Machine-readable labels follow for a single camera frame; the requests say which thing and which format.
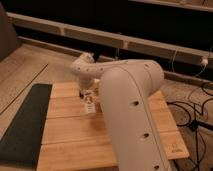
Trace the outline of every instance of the black panel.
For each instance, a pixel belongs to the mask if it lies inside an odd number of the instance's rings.
[[[2,0],[7,11],[70,24],[89,26],[94,0]]]
[[[2,0],[8,11],[209,50],[213,13],[128,0]]]

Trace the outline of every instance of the cable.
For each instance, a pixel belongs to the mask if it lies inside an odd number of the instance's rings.
[[[173,55],[173,57],[172,57],[172,61],[171,61],[172,72],[174,72],[174,73],[176,73],[176,72],[175,72],[175,67],[174,67],[174,62],[175,62],[175,58],[177,57],[177,53],[178,53],[178,51],[175,50],[174,55]],[[192,77],[198,77],[198,76],[200,76],[200,75],[206,70],[206,66],[207,66],[207,65],[204,65],[203,68],[200,70],[200,72],[197,73],[197,74],[195,74],[195,75],[192,75]]]
[[[192,76],[192,77],[199,77],[199,76],[206,70],[206,66],[207,66],[207,65],[204,65],[204,66],[203,66],[203,69],[202,69],[198,74],[195,74],[195,75]]]
[[[172,64],[171,64],[172,65],[172,72],[174,72],[174,73],[175,73],[174,62],[175,62],[176,56],[177,56],[177,50],[175,51],[175,53],[172,57]]]
[[[185,104],[189,107],[191,107],[193,109],[193,106],[187,102],[183,102],[183,101],[172,101],[172,102],[167,102],[167,104],[170,104],[170,103],[180,103],[180,104]],[[201,109],[202,109],[202,105],[198,104],[198,103],[195,103],[197,106],[199,106]],[[203,115],[202,113],[202,110],[201,111],[198,111],[197,109],[195,109],[197,113],[199,113],[200,115]]]
[[[188,125],[191,123],[191,115],[190,115],[190,112],[189,112],[185,107],[183,107],[183,106],[181,106],[181,105],[178,105],[178,104],[176,104],[176,103],[173,103],[173,102],[167,102],[167,104],[168,104],[168,105],[174,105],[174,106],[177,106],[177,107],[183,109],[183,110],[186,112],[187,116],[188,116],[188,121],[187,121],[186,123],[184,123],[184,124],[177,124],[178,127],[185,127],[185,126],[188,126]]]
[[[208,85],[208,84],[211,84],[211,83],[212,83],[211,81],[210,81],[210,82],[205,82],[205,83],[203,83],[202,86],[201,86],[202,91],[203,91],[204,93],[206,93],[207,95],[209,95],[209,96],[213,96],[213,94],[212,94],[212,93],[209,93],[209,92],[205,89],[205,86]]]
[[[210,48],[210,50],[209,50],[209,55],[208,55],[207,59],[211,59],[211,58],[212,58],[212,57],[211,57],[212,50],[213,50],[213,46],[212,46],[212,47]]]

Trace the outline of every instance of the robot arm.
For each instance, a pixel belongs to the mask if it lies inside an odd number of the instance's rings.
[[[83,54],[71,69],[79,76],[82,89],[87,88],[93,78],[101,78],[100,104],[119,170],[169,171],[148,105],[148,96],[162,84],[161,67],[151,60],[94,64],[91,58]]]

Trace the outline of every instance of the wooden board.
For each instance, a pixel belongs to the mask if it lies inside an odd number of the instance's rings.
[[[189,153],[160,91],[149,98],[153,119],[168,159]],[[85,114],[76,83],[53,85],[38,171],[84,170],[116,166],[101,110]]]

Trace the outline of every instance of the table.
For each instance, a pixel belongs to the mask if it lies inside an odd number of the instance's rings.
[[[189,156],[161,91],[149,105],[168,159]],[[116,158],[99,108],[85,115],[76,82],[53,84],[37,171],[88,170],[116,166]]]

